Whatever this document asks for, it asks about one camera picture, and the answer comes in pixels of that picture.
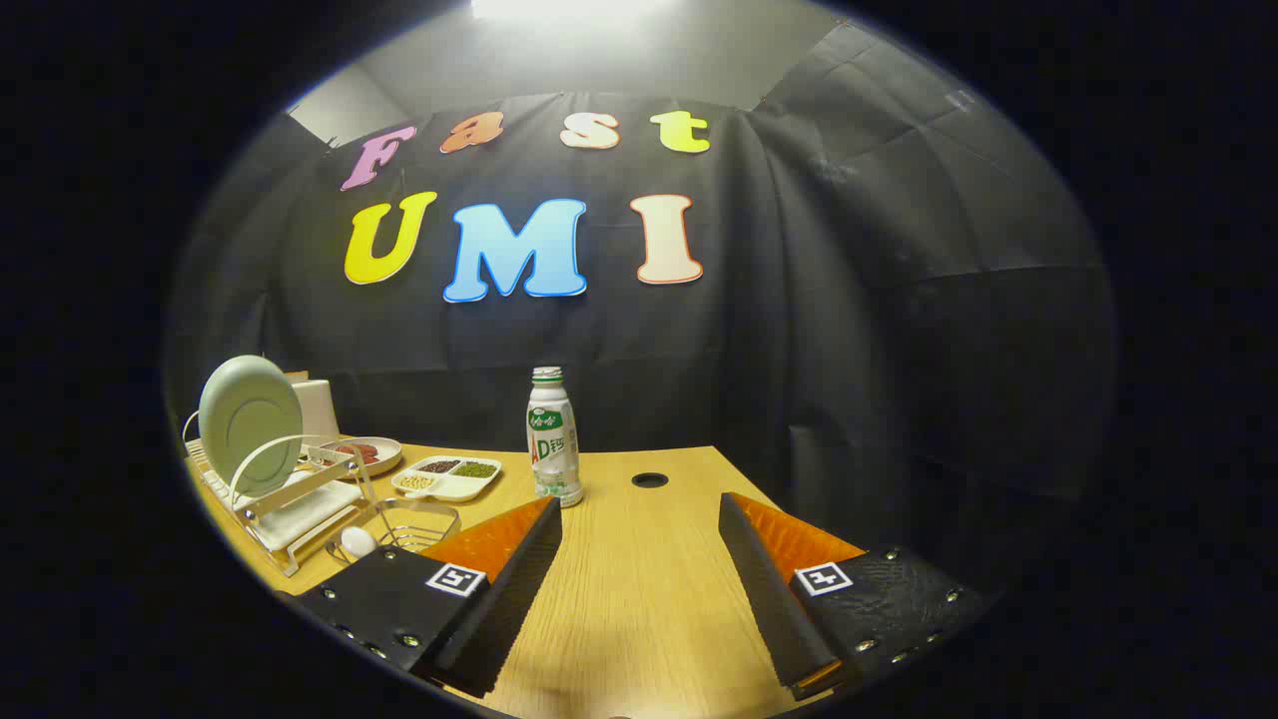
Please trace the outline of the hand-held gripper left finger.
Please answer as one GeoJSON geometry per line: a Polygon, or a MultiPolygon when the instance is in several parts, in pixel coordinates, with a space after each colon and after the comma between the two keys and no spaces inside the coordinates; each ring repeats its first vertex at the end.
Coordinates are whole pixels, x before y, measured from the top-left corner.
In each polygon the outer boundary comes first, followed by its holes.
{"type": "Polygon", "coordinates": [[[481,699],[561,538],[561,502],[537,497],[424,549],[378,547],[298,595],[296,609],[401,672],[481,699]]]}

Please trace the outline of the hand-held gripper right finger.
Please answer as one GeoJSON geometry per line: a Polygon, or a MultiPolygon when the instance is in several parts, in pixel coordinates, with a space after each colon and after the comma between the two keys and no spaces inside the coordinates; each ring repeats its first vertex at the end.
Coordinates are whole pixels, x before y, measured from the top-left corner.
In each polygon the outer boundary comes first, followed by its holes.
{"type": "Polygon", "coordinates": [[[736,492],[721,497],[718,533],[773,670],[797,700],[881,685],[989,607],[918,552],[863,549],[736,492]]]}

